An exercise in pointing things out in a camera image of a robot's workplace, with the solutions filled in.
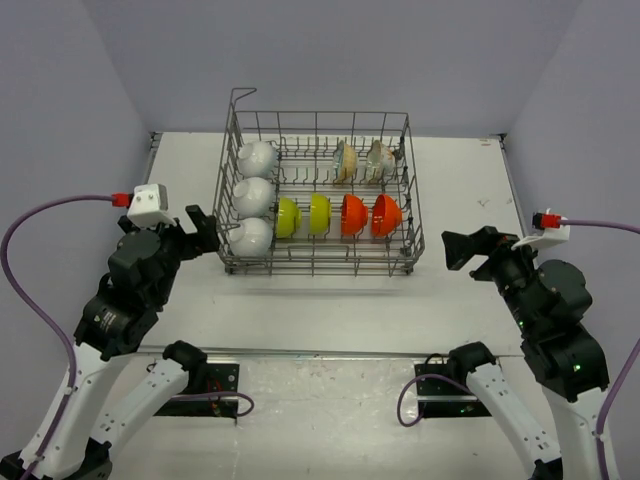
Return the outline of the lime green bowl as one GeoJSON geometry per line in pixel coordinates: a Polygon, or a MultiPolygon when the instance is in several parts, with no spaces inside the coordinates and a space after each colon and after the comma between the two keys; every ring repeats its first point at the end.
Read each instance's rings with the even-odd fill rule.
{"type": "Polygon", "coordinates": [[[324,234],[331,223],[332,208],[330,199],[325,195],[313,193],[309,212],[309,233],[311,235],[324,234]]]}
{"type": "Polygon", "coordinates": [[[302,213],[297,203],[288,198],[280,197],[278,200],[275,233],[278,239],[284,239],[294,235],[302,223],[302,213]]]}

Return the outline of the blue yellow patterned bowl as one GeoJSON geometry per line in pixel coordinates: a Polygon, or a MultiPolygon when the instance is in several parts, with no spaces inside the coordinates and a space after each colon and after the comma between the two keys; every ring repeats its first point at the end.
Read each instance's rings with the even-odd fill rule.
{"type": "Polygon", "coordinates": [[[351,179],[357,169],[356,150],[344,140],[340,140],[333,155],[333,177],[335,182],[351,179]]]}

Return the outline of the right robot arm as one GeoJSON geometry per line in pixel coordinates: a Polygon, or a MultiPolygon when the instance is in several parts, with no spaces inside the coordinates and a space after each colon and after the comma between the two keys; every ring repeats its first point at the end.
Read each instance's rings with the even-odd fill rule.
{"type": "Polygon", "coordinates": [[[450,270],[485,257],[470,276],[494,282],[518,324],[525,361],[557,414],[562,448],[584,443],[577,465],[594,458],[595,478],[616,478],[607,416],[622,381],[610,379],[603,349],[581,324],[593,303],[584,274],[563,260],[537,264],[538,237],[486,226],[469,235],[445,231],[442,240],[450,270]]]}

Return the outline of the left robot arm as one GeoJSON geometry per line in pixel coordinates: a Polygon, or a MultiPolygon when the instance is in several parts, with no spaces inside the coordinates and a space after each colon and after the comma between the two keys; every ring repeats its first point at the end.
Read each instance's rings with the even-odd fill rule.
{"type": "Polygon", "coordinates": [[[151,228],[119,219],[124,235],[96,295],[74,336],[59,336],[69,365],[54,402],[30,442],[2,459],[2,478],[106,479],[122,448],[167,402],[191,397],[206,385],[206,354],[176,341],[115,408],[104,407],[168,303],[181,264],[220,247],[215,217],[197,205],[185,211],[193,233],[176,219],[151,228]]]}

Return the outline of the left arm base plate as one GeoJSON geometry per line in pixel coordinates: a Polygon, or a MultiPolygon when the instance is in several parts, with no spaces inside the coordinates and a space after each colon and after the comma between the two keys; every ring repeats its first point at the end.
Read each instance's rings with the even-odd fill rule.
{"type": "MultiPolygon", "coordinates": [[[[199,380],[189,385],[182,395],[236,392],[240,365],[234,363],[209,363],[199,380]]],[[[239,400],[236,397],[210,396],[185,401],[170,400],[157,412],[157,417],[227,418],[237,419],[239,400]]]]}

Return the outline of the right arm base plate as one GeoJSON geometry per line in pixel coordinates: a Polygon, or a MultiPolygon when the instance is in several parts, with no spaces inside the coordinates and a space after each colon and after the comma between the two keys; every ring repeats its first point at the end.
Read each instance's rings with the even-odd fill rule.
{"type": "MultiPolygon", "coordinates": [[[[448,358],[430,354],[414,364],[415,376],[437,374],[449,376],[448,358]]],[[[418,413],[423,419],[490,417],[487,408],[472,395],[442,380],[423,379],[416,384],[418,413]]]]}

